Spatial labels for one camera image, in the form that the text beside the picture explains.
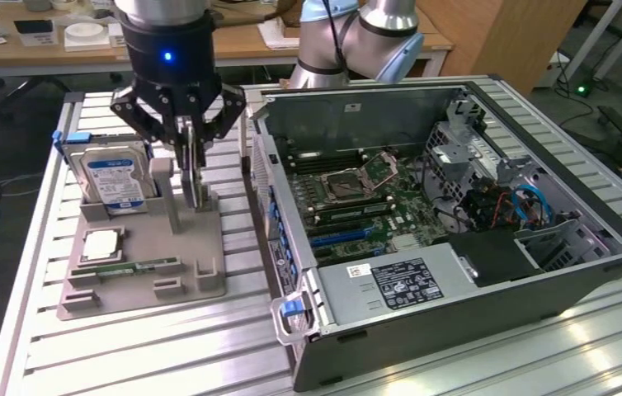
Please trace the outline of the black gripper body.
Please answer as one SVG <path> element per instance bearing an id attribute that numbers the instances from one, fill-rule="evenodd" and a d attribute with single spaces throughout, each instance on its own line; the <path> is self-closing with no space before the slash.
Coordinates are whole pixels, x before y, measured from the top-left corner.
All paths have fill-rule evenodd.
<path id="1" fill-rule="evenodd" d="M 211 16 L 179 25 L 154 25 L 123 17 L 123 33 L 135 72 L 131 86 L 166 88 L 172 95 L 175 115 L 188 117 L 194 124 L 222 91 L 215 70 Z M 183 146 L 190 143 L 182 133 Z"/>

